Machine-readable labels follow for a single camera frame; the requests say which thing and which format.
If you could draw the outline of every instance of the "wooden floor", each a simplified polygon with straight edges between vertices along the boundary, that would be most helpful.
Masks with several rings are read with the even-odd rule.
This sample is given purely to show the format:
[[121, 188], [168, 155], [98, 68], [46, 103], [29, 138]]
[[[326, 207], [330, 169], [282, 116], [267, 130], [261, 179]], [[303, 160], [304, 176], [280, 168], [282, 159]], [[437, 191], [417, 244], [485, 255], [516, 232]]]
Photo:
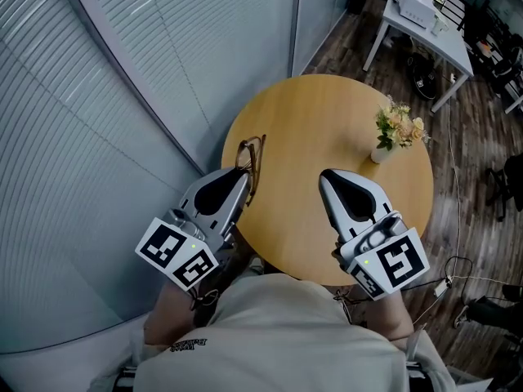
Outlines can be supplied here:
[[[326, 40], [305, 74], [338, 74], [364, 82], [397, 101], [412, 107], [421, 116], [431, 140], [427, 148], [434, 173], [434, 207], [422, 241], [431, 263], [431, 271], [417, 282], [439, 278], [447, 259], [455, 254], [458, 240], [458, 200], [449, 151], [450, 135], [458, 172], [461, 197], [461, 237], [459, 254], [474, 261], [472, 275], [523, 284], [523, 215], [513, 202], [507, 205], [503, 223], [496, 221], [496, 212], [485, 205], [487, 186], [484, 170], [501, 169], [508, 156], [523, 152], [523, 121], [505, 115], [500, 99], [478, 75], [467, 81], [455, 98], [432, 114], [431, 103], [411, 91], [405, 75], [405, 57], [399, 49], [381, 46], [368, 71], [362, 70], [374, 34], [378, 30], [385, 0], [367, 0], [359, 15], [345, 15]], [[441, 73], [449, 77], [452, 68], [443, 63]], [[449, 83], [440, 77], [440, 88]], [[467, 263], [458, 263], [457, 273], [467, 274]], [[460, 294], [464, 280], [458, 280], [420, 320], [446, 364], [472, 375], [486, 378], [503, 364], [511, 343], [505, 332], [477, 323], [452, 328], [462, 308]], [[409, 312], [416, 319], [434, 301], [433, 286], [420, 287], [405, 293]], [[469, 301], [482, 295], [501, 296], [501, 285], [482, 280], [469, 280], [464, 298]], [[364, 306], [355, 310], [364, 318]]]

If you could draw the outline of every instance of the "desk leg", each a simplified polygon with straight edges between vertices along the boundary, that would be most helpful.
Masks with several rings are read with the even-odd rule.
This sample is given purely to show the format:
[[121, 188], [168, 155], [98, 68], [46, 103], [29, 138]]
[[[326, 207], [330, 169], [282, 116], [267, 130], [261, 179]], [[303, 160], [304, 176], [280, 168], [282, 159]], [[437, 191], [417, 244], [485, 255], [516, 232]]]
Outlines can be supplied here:
[[523, 101], [523, 96], [519, 96], [514, 103], [512, 103], [510, 106], [507, 107], [507, 110], [505, 110], [505, 114], [511, 113], [517, 106], [520, 105], [520, 103], [522, 101]]
[[369, 56], [367, 57], [367, 60], [365, 61], [365, 65], [363, 66], [363, 71], [369, 71], [370, 64], [373, 62], [374, 56], [376, 55], [376, 51], [378, 50], [380, 44], [382, 43], [383, 37], [385, 36], [385, 32], [387, 31], [388, 25], [389, 24], [385, 20], [382, 20], [382, 24], [380, 24], [380, 26], [379, 26], [378, 36], [376, 37], [373, 47], [370, 50]]
[[462, 74], [456, 82], [450, 86], [450, 89], [447, 90], [447, 92], [432, 106], [431, 111], [436, 112], [440, 109], [443, 104], [452, 97], [452, 95], [461, 87], [461, 85], [467, 81], [468, 76], [466, 74]]

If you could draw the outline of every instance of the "power strip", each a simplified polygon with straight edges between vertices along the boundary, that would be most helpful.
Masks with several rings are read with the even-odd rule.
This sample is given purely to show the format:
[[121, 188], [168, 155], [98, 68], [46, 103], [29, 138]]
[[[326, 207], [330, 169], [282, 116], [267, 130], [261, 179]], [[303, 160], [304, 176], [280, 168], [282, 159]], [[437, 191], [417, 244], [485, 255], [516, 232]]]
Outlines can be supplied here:
[[445, 292], [447, 292], [447, 289], [450, 289], [452, 287], [453, 279], [454, 278], [452, 276], [448, 276], [445, 278], [445, 280], [442, 280], [440, 284], [437, 285], [434, 289], [434, 296], [437, 298], [443, 295]]

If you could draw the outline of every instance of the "white desk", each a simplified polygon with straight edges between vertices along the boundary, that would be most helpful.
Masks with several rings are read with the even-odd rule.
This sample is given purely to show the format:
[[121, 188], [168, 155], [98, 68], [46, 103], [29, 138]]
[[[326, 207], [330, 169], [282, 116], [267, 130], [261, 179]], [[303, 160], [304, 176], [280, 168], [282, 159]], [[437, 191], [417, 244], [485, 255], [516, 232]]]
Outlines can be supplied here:
[[378, 36], [370, 50], [367, 61], [365, 61], [363, 67], [364, 71], [369, 70], [369, 66], [373, 62], [373, 58], [382, 43], [388, 26], [410, 35], [416, 41], [431, 48], [438, 56], [445, 58], [461, 72], [462, 75], [432, 106], [432, 112], [436, 112], [460, 88], [460, 86], [467, 81], [469, 77], [474, 75], [471, 61], [468, 59], [465, 42], [456, 28], [450, 24], [448, 31], [441, 31], [438, 36], [435, 36], [430, 29], [424, 29], [413, 21], [401, 16], [398, 4], [392, 0], [387, 0], [387, 5], [383, 11], [382, 23], [378, 30]]

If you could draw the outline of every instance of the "eyeglasses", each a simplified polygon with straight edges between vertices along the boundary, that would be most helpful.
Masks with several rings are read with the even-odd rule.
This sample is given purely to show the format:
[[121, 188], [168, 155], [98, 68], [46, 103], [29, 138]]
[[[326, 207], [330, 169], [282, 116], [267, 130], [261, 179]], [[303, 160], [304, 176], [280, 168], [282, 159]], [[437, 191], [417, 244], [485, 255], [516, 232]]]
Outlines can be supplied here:
[[260, 181], [260, 170], [262, 169], [263, 147], [265, 145], [266, 135], [253, 136], [248, 140], [243, 140], [238, 145], [236, 154], [236, 169], [248, 170], [251, 180], [251, 191], [249, 199], [245, 203], [247, 206], [253, 201], [254, 194]]

